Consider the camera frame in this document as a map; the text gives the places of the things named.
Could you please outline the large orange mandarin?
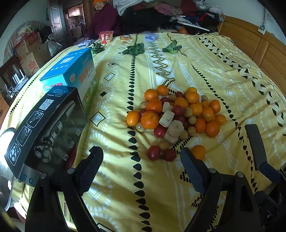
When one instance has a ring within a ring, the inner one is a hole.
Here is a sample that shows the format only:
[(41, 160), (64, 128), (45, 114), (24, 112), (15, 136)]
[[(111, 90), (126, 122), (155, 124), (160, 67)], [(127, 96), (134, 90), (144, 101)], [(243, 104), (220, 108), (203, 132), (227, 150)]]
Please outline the large orange mandarin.
[(159, 125), (159, 116), (154, 111), (146, 111), (140, 122), (145, 129), (153, 130)]

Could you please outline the black shaver box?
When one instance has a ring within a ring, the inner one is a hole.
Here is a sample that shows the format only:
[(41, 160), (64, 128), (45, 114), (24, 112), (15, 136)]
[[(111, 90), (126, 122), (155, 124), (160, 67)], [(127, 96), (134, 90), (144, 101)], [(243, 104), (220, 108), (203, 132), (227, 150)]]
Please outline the black shaver box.
[(77, 88), (55, 86), (31, 109), (5, 153), (15, 178), (35, 186), (40, 175), (70, 168), (87, 123)]

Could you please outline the blue milk carton box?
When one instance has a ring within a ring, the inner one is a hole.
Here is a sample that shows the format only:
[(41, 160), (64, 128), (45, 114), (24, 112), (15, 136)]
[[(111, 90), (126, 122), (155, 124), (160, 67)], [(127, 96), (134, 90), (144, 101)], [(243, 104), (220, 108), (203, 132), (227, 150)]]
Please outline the blue milk carton box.
[(72, 51), (58, 61), (41, 79), (47, 92), (54, 86), (76, 87), (83, 109), (87, 112), (98, 88), (91, 49)]

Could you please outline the large round sugarcane slice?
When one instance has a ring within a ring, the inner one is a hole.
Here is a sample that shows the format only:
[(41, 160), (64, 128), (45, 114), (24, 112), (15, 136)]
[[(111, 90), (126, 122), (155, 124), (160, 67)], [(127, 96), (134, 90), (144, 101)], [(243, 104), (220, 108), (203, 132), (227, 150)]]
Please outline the large round sugarcane slice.
[(183, 123), (179, 120), (173, 120), (168, 127), (168, 132), (173, 137), (179, 137), (184, 131)]

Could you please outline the blue tissue pack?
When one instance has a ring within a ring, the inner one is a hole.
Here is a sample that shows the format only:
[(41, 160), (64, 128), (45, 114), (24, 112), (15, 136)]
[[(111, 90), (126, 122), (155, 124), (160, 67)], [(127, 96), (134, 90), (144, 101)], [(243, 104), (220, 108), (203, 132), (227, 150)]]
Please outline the blue tissue pack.
[(155, 33), (148, 33), (148, 34), (145, 34), (144, 38), (147, 42), (154, 42), (158, 39), (158, 35)]

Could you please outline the person in purple jacket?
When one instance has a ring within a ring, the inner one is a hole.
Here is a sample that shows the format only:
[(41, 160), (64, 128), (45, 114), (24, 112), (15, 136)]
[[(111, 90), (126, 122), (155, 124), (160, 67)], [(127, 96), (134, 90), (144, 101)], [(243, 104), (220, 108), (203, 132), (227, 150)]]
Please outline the person in purple jacket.
[(95, 15), (87, 31), (87, 39), (97, 40), (100, 32), (113, 31), (113, 36), (121, 34), (119, 15), (107, 1), (93, 1)]

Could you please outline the red cherry tomato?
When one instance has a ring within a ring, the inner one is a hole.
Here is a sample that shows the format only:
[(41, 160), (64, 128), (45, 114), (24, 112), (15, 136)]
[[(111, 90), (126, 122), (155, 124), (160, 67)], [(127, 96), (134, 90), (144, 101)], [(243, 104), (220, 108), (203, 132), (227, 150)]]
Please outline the red cherry tomato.
[(151, 161), (158, 160), (161, 156), (161, 150), (160, 147), (157, 145), (153, 145), (149, 147), (147, 156)]

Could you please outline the white router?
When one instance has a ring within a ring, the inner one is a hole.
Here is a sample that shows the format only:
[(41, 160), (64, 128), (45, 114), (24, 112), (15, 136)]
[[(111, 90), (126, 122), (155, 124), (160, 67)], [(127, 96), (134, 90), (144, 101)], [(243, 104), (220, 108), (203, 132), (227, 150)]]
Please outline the white router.
[(25, 79), (25, 75), (23, 74), (22, 70), (15, 70), (14, 74), (12, 76), (13, 82), (15, 83), (15, 85), (20, 84), (24, 79)]

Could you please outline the brown longan fruit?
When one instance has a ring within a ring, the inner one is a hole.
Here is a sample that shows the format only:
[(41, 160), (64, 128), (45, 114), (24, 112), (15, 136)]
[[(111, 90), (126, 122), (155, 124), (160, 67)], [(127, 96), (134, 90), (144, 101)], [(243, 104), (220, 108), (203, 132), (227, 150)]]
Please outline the brown longan fruit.
[(161, 151), (165, 151), (168, 150), (171, 145), (169, 144), (169, 142), (163, 140), (159, 142), (158, 146)]

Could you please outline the pile of clothes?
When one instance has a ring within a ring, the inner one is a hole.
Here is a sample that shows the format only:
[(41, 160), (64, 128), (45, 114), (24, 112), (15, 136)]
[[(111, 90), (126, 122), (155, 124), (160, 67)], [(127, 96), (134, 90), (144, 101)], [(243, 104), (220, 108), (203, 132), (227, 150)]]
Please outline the pile of clothes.
[(123, 33), (173, 32), (199, 35), (218, 31), (222, 10), (206, 1), (112, 1)]

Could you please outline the green leafy vegetable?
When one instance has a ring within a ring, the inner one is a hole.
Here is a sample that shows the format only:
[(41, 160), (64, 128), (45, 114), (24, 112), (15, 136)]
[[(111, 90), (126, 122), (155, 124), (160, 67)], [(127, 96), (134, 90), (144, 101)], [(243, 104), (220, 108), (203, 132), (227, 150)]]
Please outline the green leafy vegetable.
[(126, 50), (122, 52), (123, 55), (137, 56), (144, 53), (144, 44), (134, 44), (133, 46), (128, 46)]
[(175, 55), (178, 53), (178, 51), (182, 48), (182, 46), (179, 46), (177, 44), (176, 40), (173, 40), (167, 47), (162, 49), (162, 52), (164, 53), (170, 53), (172, 55)]
[(103, 45), (100, 42), (94, 42), (91, 45), (91, 52), (92, 54), (98, 54), (103, 52), (105, 49), (103, 47)]

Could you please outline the wooden dresser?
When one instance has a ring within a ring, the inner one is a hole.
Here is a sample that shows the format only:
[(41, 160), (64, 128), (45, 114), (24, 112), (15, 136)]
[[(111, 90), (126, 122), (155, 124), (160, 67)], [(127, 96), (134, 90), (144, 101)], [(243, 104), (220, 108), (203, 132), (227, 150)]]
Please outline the wooden dresser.
[(0, 94), (0, 127), (3, 124), (3, 121), (6, 117), (6, 114), (9, 110), (9, 105), (6, 102), (5, 98), (2, 96), (2, 94)]

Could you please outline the snack packet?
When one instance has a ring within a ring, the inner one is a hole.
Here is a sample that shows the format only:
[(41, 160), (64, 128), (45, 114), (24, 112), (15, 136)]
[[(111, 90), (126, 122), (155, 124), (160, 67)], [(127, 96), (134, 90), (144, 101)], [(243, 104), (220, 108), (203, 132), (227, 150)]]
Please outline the snack packet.
[(133, 39), (130, 35), (121, 35), (120, 36), (120, 43), (121, 44), (129, 44), (132, 42), (133, 42)]

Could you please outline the wooden headboard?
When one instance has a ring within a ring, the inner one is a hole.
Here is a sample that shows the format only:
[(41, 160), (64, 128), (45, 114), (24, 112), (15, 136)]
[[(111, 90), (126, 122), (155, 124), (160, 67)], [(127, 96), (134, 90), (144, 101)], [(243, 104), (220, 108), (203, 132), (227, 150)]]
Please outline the wooden headboard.
[(261, 34), (258, 32), (258, 26), (230, 16), (223, 16), (218, 32), (220, 35), (229, 37), (285, 95), (286, 47), (284, 43), (267, 31)]

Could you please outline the yellow patterned bedsheet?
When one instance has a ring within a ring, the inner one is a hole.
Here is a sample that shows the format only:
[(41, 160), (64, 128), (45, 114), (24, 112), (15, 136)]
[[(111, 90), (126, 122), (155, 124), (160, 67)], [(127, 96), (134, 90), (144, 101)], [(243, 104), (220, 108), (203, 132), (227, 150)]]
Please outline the yellow patterned bedsheet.
[(58, 54), (1, 129), (26, 231), (285, 231), (285, 46), (137, 34)]

